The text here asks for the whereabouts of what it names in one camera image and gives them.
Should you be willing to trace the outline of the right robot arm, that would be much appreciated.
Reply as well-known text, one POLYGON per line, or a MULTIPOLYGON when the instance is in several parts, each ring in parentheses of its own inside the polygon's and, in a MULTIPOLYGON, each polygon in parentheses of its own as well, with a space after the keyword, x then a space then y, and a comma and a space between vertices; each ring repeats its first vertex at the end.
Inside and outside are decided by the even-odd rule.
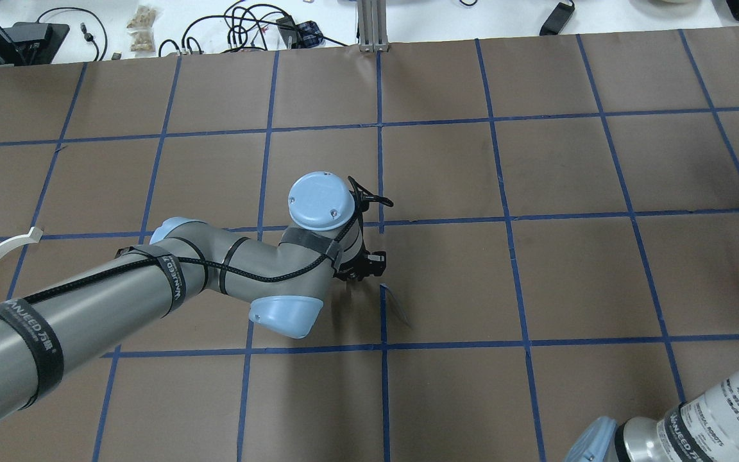
POLYGON ((739 461, 739 371, 660 420, 600 417, 567 461, 739 461))

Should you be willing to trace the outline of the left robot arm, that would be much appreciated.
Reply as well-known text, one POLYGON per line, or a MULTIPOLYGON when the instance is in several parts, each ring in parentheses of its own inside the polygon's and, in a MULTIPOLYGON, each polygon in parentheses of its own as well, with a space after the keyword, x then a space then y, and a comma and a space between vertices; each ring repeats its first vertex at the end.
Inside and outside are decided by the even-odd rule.
POLYGON ((363 215, 373 203, 394 205, 352 176, 314 171, 291 186, 291 223, 276 245, 173 217, 148 244, 129 246, 57 286, 0 302, 0 421, 205 290, 247 302, 256 325, 305 338, 332 280, 363 280, 386 269, 386 253, 369 252, 364 243, 363 215))

